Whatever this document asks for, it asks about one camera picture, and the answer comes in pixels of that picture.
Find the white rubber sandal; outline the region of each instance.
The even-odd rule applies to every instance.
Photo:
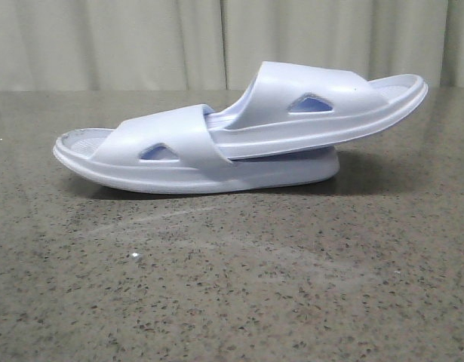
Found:
[[[215,113],[189,106],[68,132],[54,155],[105,186],[211,193],[322,181],[339,170],[331,145],[391,127],[423,100],[418,75],[367,82],[352,72],[264,62],[244,95]]]

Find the curtain fold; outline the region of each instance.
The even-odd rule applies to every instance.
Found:
[[[464,0],[0,0],[0,91],[244,89],[263,60],[464,87]]]

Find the speckled countertop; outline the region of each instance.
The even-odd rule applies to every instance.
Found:
[[[51,153],[238,95],[0,93],[0,361],[464,361],[464,89],[308,186],[143,195]]]

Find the triangular cutout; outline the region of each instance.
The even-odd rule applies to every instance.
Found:
[[[141,159],[148,161],[177,160],[178,156],[167,146],[156,145],[143,152]]]
[[[318,100],[311,95],[299,98],[290,108],[289,112],[326,112],[331,111],[332,107],[323,100]]]

